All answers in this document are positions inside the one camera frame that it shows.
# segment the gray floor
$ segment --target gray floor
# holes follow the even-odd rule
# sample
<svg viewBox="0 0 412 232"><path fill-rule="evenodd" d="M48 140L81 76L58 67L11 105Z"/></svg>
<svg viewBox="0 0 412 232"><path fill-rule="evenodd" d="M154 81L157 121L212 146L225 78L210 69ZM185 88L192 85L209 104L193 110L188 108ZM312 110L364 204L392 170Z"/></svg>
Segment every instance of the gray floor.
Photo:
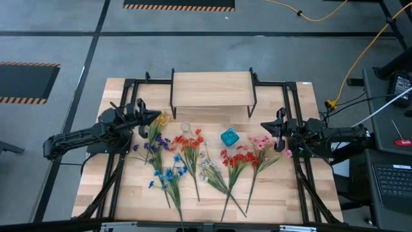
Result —
<svg viewBox="0 0 412 232"><path fill-rule="evenodd" d="M103 2L3 0L0 31L94 31ZM321 0L289 2L311 17L326 15L338 5ZM386 2L392 14L400 9L397 1ZM310 23L264 1L237 0L236 12L219 13L124 10L122 0L111 0L103 31L376 32L384 23L382 11L373 3L350 2L331 19ZM404 15L398 23L408 44L412 44L412 24ZM101 37L72 130L95 122L108 77L142 78L148 71L153 78L168 78L171 68L208 72L253 67L262 80L310 81L318 107L324 110L323 102L336 97L349 67L370 41L318 37ZM62 64L44 106L0 104L0 140L26 148L22 156L3 153L0 157L0 224L30 221L48 167L42 158L42 142L61 131L90 42L91 37L0 36L2 61ZM352 77L361 77L363 67L383 65L401 52L396 40L379 39ZM361 93L362 88L346 87L341 101ZM368 113L365 104L354 106L332 118L330 126L352 125ZM71 151L64 162L82 162L84 154L85 149ZM348 173L346 164L335 169ZM45 220L70 218L79 180L78 167L61 167ZM364 217L364 210L344 212L345 221L353 225L364 225Z"/></svg>

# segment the hazard tape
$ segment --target hazard tape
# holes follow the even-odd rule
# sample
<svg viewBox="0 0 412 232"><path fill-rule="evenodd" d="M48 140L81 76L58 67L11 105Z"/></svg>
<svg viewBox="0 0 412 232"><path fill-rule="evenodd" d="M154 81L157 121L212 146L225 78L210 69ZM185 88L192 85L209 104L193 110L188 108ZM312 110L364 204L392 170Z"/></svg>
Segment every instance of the hazard tape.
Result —
<svg viewBox="0 0 412 232"><path fill-rule="evenodd" d="M44 67L58 67L60 64L55 63L33 63L33 62L0 62L0 65L21 65L21 66L44 66Z"/></svg>
<svg viewBox="0 0 412 232"><path fill-rule="evenodd" d="M0 97L0 103L46 104L47 99L29 97Z"/></svg>
<svg viewBox="0 0 412 232"><path fill-rule="evenodd" d="M214 12L234 12L233 7L221 6L173 6L173 5L129 5L123 6L124 9L134 10L191 10L191 11L214 11Z"/></svg>

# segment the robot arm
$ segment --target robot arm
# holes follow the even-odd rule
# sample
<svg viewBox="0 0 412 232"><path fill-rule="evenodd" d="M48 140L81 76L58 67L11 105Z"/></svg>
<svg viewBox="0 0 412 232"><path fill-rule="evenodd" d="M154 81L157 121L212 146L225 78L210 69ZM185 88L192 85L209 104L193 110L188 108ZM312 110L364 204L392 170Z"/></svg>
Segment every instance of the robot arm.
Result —
<svg viewBox="0 0 412 232"><path fill-rule="evenodd" d="M160 111L147 110L142 99L137 99L138 110L128 110L126 115L112 102L111 105L113 108L99 115L98 123L92 127L51 136L43 144L43 156L54 160L69 150L99 142L104 143L109 151L116 152L130 142L132 129L136 126L139 126L140 136L147 138L145 126L150 125L161 114Z"/></svg>

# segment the wooden platform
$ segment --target wooden platform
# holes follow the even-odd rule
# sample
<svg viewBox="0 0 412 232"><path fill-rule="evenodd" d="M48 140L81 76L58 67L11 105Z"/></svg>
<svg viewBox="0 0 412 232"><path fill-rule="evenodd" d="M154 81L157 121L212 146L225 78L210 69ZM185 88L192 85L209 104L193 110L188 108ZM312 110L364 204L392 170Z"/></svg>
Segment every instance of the wooden platform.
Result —
<svg viewBox="0 0 412 232"><path fill-rule="evenodd" d="M120 102L124 79L110 78L102 96L98 114L109 108L109 102ZM314 91L310 83L297 83L299 100L303 119L318 118L318 110ZM248 144L247 136L264 136L268 133L259 125L260 122L272 121L276 111L284 106L282 89L280 87L256 86L257 106L251 118L246 114L246 108L238 106L213 106L180 108L177 119L171 122L162 132L162 136L170 139L181 134L180 124L190 122L192 129L199 128L210 145L209 154L218 164L221 164L220 150L224 148L220 134L228 128L234 128L240 137L236 145ZM170 111L170 86L167 84L139 84L138 97L142 98L148 109ZM133 144L145 142L137 133ZM132 150L128 157L137 156ZM80 181L77 199L73 208L73 216L82 213L100 191L108 155L99 154L88 161ZM164 153L165 166L173 164L173 154ZM323 160L312 159L312 167L317 192L326 206L339 220L342 213L337 198L332 170ZM159 189L149 189L151 180L158 183L153 176L154 170L150 165L136 159L126 159L122 183L118 196L115 218L117 220L148 220L178 222L179 216L174 208L169 209L164 193ZM252 168L247 168L239 177L232 194L246 208L248 193L252 184ZM180 181L180 191L185 222L219 222L225 203L225 195L216 191L212 186L199 181L200 202L196 199L193 179L186 175ZM310 197L306 194L310 218L313 212ZM109 193L104 215L108 215ZM283 157L280 161L258 175L252 196L249 212L245 218L233 202L229 202L224 222L278 224L302 223L297 182L292 159Z"/></svg>
<svg viewBox="0 0 412 232"><path fill-rule="evenodd" d="M174 73L174 107L253 104L250 72Z"/></svg>

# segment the blue cube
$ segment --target blue cube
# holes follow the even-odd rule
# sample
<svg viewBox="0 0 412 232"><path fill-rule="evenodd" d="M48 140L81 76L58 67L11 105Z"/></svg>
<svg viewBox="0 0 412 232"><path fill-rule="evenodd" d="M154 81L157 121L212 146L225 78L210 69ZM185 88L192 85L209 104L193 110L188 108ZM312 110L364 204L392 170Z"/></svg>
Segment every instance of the blue cube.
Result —
<svg viewBox="0 0 412 232"><path fill-rule="evenodd" d="M231 146L239 140L239 136L236 134L236 131L232 128L227 130L225 133L221 134L220 138L226 146Z"/></svg>

